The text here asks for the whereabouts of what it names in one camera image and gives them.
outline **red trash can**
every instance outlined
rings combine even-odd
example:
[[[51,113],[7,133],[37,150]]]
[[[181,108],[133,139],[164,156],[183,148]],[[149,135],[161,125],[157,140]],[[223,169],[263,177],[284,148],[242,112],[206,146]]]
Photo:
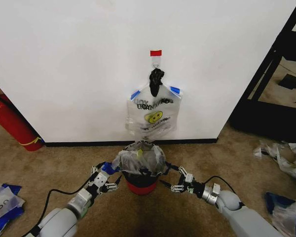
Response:
[[[137,195],[147,195],[156,188],[158,177],[131,174],[125,171],[122,173],[129,190]]]

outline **white wall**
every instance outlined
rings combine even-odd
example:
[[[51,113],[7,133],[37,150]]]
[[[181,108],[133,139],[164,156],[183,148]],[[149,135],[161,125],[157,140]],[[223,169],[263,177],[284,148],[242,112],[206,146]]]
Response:
[[[296,0],[0,1],[0,87],[46,142],[132,140],[126,98],[162,49],[178,130],[216,138]]]

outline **black baseboard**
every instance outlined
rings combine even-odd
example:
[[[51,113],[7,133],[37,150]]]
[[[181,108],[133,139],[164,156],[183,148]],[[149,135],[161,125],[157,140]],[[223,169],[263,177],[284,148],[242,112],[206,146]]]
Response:
[[[156,145],[170,144],[201,144],[216,143],[218,138],[209,139],[183,139],[183,140],[159,140],[154,141]],[[94,147],[94,146],[127,146],[134,141],[107,141],[107,142],[46,142],[47,147]]]

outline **trash bag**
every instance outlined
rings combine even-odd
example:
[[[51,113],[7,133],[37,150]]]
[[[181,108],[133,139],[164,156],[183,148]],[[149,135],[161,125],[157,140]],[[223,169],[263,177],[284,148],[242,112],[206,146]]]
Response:
[[[296,237],[296,200],[272,193],[265,199],[273,226],[285,237]]]
[[[166,158],[162,149],[153,143],[141,141],[120,151],[112,162],[114,170],[156,177],[164,172]]]
[[[21,215],[24,211],[24,200],[16,196],[20,186],[0,185],[0,235],[6,224]]]
[[[162,83],[158,91],[151,87],[149,84],[137,90],[127,101],[126,128],[135,141],[153,142],[177,127],[182,92]]]
[[[289,144],[291,150],[296,155],[296,145]],[[296,160],[294,162],[289,162],[282,155],[280,155],[279,150],[280,144],[273,143],[271,146],[266,143],[261,142],[260,147],[254,149],[254,156],[257,158],[261,158],[262,154],[269,155],[273,158],[275,162],[278,163],[280,170],[289,174],[293,178],[296,178]]]

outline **black device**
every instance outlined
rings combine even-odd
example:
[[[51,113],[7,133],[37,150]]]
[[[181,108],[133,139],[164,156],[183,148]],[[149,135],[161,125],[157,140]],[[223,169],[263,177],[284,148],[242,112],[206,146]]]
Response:
[[[296,88],[296,77],[286,74],[286,76],[278,83],[278,85],[293,90]]]

